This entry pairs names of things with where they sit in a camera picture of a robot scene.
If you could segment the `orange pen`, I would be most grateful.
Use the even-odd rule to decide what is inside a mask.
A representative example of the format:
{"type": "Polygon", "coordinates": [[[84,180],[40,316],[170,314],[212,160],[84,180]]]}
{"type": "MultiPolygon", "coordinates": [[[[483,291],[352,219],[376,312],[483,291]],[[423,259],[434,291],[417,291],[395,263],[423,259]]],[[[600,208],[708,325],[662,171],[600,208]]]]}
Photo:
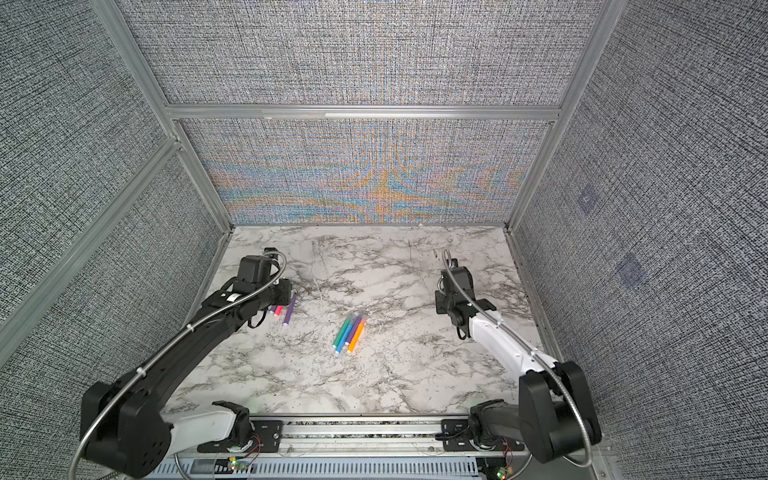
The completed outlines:
{"type": "Polygon", "coordinates": [[[350,340],[349,345],[347,347],[347,351],[349,353],[353,353],[354,352],[354,350],[355,350],[355,348],[356,348],[356,346],[357,346],[357,344],[359,342],[359,338],[360,338],[360,336],[361,336],[361,334],[363,332],[365,323],[366,323],[366,319],[365,318],[361,318],[360,321],[357,323],[357,326],[355,327],[352,339],[350,340]]]}

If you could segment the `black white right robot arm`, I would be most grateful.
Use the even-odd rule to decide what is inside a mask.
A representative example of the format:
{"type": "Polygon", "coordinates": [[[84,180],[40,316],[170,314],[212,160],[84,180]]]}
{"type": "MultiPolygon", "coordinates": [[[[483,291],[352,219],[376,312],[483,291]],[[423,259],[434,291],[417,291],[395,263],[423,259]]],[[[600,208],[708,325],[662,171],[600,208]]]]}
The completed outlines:
{"type": "Polygon", "coordinates": [[[518,378],[518,402],[498,399],[471,407],[464,436],[477,448],[519,442],[540,463],[563,458],[579,468],[591,466],[602,431],[583,370],[517,336],[486,300],[472,302],[437,290],[435,303],[462,339],[482,345],[518,378]]]}

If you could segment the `purple pen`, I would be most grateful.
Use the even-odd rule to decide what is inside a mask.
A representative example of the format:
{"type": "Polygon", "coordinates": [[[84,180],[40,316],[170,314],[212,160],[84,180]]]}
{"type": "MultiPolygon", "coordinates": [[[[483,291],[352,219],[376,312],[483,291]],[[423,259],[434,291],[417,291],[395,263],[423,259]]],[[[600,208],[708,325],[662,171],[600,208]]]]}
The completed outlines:
{"type": "Polygon", "coordinates": [[[347,333],[347,336],[345,337],[344,345],[346,347],[348,347],[350,345],[350,343],[351,343],[355,333],[357,332],[358,327],[359,327],[360,323],[362,322],[362,320],[363,320],[363,317],[361,315],[358,315],[354,319],[354,321],[351,323],[351,327],[350,327],[350,329],[349,329],[349,331],[347,333]]]}
{"type": "Polygon", "coordinates": [[[293,312],[294,312],[294,309],[295,309],[295,305],[296,305],[297,299],[298,299],[298,294],[294,293],[292,295],[290,301],[289,301],[288,306],[285,309],[285,315],[284,315],[283,322],[282,322],[282,324],[284,326],[288,326],[290,324],[290,321],[291,321],[291,318],[292,318],[292,315],[293,315],[293,312]]]}

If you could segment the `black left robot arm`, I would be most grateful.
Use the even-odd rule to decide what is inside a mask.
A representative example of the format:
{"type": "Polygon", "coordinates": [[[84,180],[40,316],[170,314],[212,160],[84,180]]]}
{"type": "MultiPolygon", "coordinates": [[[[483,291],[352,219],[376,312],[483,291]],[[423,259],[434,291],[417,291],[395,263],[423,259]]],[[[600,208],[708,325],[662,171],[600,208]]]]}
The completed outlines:
{"type": "Polygon", "coordinates": [[[69,467],[73,478],[82,459],[133,478],[150,474],[168,456],[206,443],[241,446],[252,428],[247,408],[217,401],[180,417],[164,416],[178,386],[220,343],[257,313],[286,306],[290,280],[229,279],[209,295],[191,321],[135,370],[111,384],[97,382],[81,402],[80,443],[69,467]]]}

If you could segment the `green pen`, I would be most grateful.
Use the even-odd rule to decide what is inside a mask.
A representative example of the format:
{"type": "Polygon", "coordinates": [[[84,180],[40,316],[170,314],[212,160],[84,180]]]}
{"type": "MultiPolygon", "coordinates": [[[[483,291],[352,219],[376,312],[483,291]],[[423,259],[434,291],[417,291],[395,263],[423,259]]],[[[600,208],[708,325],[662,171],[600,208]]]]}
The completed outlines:
{"type": "Polygon", "coordinates": [[[342,327],[340,328],[338,334],[336,335],[333,343],[333,348],[336,352],[339,352],[340,347],[342,346],[343,341],[345,340],[345,337],[347,335],[347,330],[350,327],[353,320],[354,320],[354,316],[349,315],[345,319],[344,323],[342,324],[342,327]]]}

